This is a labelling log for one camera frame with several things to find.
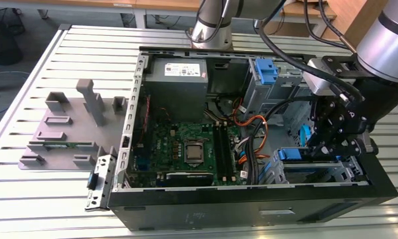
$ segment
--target screw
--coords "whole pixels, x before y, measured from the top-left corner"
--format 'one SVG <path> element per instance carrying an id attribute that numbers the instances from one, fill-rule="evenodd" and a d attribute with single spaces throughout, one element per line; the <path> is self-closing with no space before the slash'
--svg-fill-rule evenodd
<path id="1" fill-rule="evenodd" d="M 323 147 L 323 148 L 321 148 L 321 151 L 323 151 L 324 154 L 329 154 L 329 151 L 328 151 L 328 148 L 327 148 L 327 147 Z"/>

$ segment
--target green circuit board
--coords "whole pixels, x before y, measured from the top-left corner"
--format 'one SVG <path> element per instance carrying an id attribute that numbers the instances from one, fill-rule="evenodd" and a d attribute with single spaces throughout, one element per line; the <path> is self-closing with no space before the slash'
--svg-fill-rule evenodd
<path id="1" fill-rule="evenodd" d="M 217 161 L 213 141 L 213 125 L 205 123 L 177 123 L 156 124 L 152 128 L 151 156 L 148 159 L 137 159 L 140 170 L 145 172 L 140 175 L 140 180 L 151 180 L 147 172 L 201 172 L 215 175 L 213 185 L 241 185 L 240 172 L 235 167 L 235 155 L 232 155 L 232 167 L 236 180 L 225 181 L 217 179 Z M 229 142 L 239 136 L 239 129 L 235 126 L 227 127 Z M 185 145 L 191 142 L 203 144 L 204 162 L 200 164 L 185 163 Z"/>

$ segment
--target white label sticker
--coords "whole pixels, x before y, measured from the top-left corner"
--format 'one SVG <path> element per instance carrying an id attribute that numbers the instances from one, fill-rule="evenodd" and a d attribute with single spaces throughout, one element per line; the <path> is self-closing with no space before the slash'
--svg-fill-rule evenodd
<path id="1" fill-rule="evenodd" d="M 127 6 L 127 7 L 133 7 L 131 4 L 121 4 L 121 3 L 115 3 L 113 6 Z"/>
<path id="2" fill-rule="evenodd" d="M 239 106 L 239 110 L 245 113 L 247 112 L 247 108 L 244 106 Z"/>
<path id="3" fill-rule="evenodd" d="M 247 171 L 241 171 L 240 172 L 240 177 L 248 179 L 248 172 Z"/>
<path id="4" fill-rule="evenodd" d="M 165 64 L 165 76 L 197 76 L 200 77 L 199 64 Z"/>

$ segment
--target robotic arm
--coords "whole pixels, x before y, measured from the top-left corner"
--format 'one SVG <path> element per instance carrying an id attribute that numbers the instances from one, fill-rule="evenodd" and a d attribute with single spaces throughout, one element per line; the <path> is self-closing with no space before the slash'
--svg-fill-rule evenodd
<path id="1" fill-rule="evenodd" d="M 281 0 L 204 0 L 197 13 L 192 35 L 195 48 L 229 49 L 232 46 L 232 18 L 268 17 Z"/>
<path id="2" fill-rule="evenodd" d="M 232 46 L 231 19 L 261 19 L 269 13 L 275 15 L 284 2 L 205 0 L 192 31 L 193 47 L 228 49 Z M 273 52 L 293 64 L 261 31 L 261 38 Z M 315 121 L 315 132 L 308 141 L 312 156 L 377 153 L 369 132 L 398 105 L 398 0 L 389 1 L 352 56 L 325 56 L 312 59 L 308 65 L 312 68 L 295 66 L 304 70 L 304 79 L 319 96 L 311 113 Z M 353 87 L 336 85 L 340 79 L 355 79 Z"/>

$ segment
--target black trash bin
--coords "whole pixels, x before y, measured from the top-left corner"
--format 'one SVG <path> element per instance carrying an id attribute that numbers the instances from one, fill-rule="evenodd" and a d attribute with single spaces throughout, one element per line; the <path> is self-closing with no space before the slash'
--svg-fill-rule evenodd
<path id="1" fill-rule="evenodd" d="M 0 24 L 3 23 L 10 32 L 16 36 L 26 32 L 16 8 L 0 8 Z"/>
<path id="2" fill-rule="evenodd" d="M 0 65 L 7 66 L 23 59 L 23 52 L 18 46 L 14 34 L 7 26 L 0 23 Z"/>

